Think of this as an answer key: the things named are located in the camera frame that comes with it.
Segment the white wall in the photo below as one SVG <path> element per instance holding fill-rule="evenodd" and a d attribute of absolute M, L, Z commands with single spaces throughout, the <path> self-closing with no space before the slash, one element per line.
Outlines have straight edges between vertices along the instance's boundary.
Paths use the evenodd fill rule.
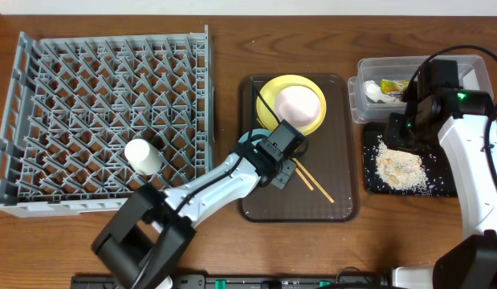
<path fill-rule="evenodd" d="M 0 0 L 0 13 L 497 16 L 497 0 Z"/>

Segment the dish rack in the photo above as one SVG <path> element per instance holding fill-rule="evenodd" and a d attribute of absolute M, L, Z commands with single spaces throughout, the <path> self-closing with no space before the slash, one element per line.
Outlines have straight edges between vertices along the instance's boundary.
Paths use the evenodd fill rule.
<path fill-rule="evenodd" d="M 205 33 L 36 41 L 19 36 L 0 129 L 0 210 L 18 217 L 118 210 L 149 182 L 213 168 L 212 42 Z M 163 166 L 137 174 L 144 138 Z"/>

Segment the plastic bin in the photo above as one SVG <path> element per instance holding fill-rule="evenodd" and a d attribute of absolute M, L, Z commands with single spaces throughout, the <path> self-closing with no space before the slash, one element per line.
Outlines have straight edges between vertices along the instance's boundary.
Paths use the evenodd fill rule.
<path fill-rule="evenodd" d="M 365 94 L 364 82 L 374 80 L 380 83 L 383 79 L 410 80 L 428 56 L 385 57 L 362 59 L 357 64 L 357 76 L 348 80 L 350 110 L 355 123 L 364 124 L 370 121 L 385 121 L 391 112 L 403 113 L 403 104 L 377 104 Z M 436 59 L 452 59 L 458 63 L 458 79 L 465 89 L 484 90 L 493 97 L 491 81 L 487 74 L 486 64 L 478 55 L 444 55 Z"/>
<path fill-rule="evenodd" d="M 205 33 L 33 40 L 20 34 L 0 130 L 0 210 L 19 217 L 118 210 L 144 183 L 213 168 L 212 42 Z M 163 166 L 124 158 L 145 138 Z"/>

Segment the wooden tabletop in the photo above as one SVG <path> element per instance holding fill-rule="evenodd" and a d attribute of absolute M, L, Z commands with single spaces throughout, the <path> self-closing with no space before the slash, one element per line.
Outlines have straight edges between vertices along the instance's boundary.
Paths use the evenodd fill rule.
<path fill-rule="evenodd" d="M 237 88 L 244 76 L 335 73 L 348 80 L 363 58 L 430 55 L 463 43 L 497 54 L 497 18 L 4 16 L 0 121 L 19 31 L 44 39 L 201 32 L 206 24 L 214 37 L 216 161 L 236 142 Z M 497 95 L 497 65 L 484 59 Z M 361 126 L 354 125 L 354 135 L 361 152 Z M 459 244 L 457 199 L 368 194 L 362 187 L 360 154 L 356 162 L 361 211 L 354 220 L 256 224 L 229 204 L 198 227 L 179 267 L 228 275 L 334 275 L 346 266 L 383 271 L 434 265 Z M 111 216 L 20 219 L 0 212 L 0 287 L 61 288 L 76 274 L 108 273 L 90 246 Z"/>

